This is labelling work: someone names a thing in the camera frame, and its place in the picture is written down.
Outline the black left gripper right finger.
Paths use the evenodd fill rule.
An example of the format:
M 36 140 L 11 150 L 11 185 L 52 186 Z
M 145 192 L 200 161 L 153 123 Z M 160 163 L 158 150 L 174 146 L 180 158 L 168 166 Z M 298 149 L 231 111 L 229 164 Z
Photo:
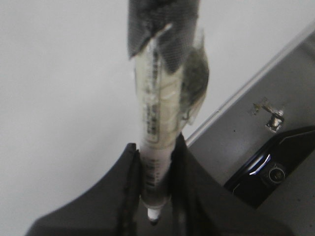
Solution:
M 170 193 L 175 236 L 291 236 L 285 224 L 235 198 L 197 162 L 180 134 L 172 152 Z

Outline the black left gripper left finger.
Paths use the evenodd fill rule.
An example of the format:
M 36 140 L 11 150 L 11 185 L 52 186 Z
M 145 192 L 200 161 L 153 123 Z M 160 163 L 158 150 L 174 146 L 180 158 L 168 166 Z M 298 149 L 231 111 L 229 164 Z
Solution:
M 141 191 L 141 164 L 136 145 L 87 192 L 37 219 L 29 236 L 135 236 Z

